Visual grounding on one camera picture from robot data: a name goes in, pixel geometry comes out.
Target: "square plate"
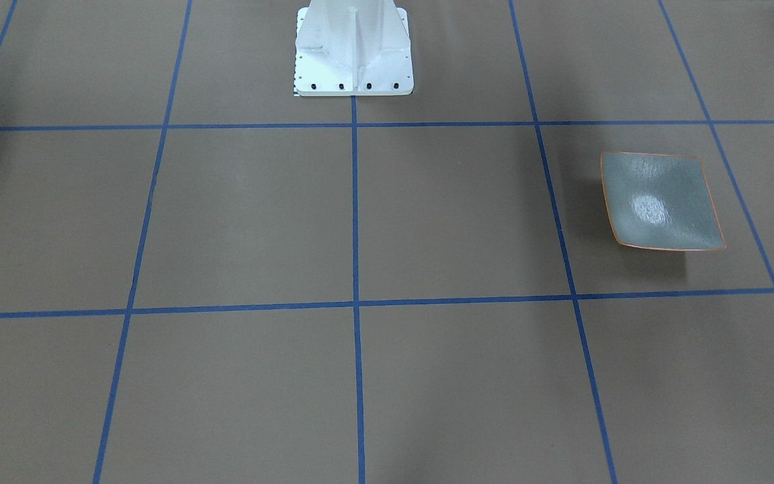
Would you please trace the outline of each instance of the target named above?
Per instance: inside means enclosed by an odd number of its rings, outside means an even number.
[[[726,247],[697,157],[602,153],[605,206],[622,245],[657,251]]]

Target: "white bracket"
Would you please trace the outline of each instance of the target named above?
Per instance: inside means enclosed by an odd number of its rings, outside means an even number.
[[[312,0],[295,47],[295,95],[414,91],[408,12],[393,0]]]

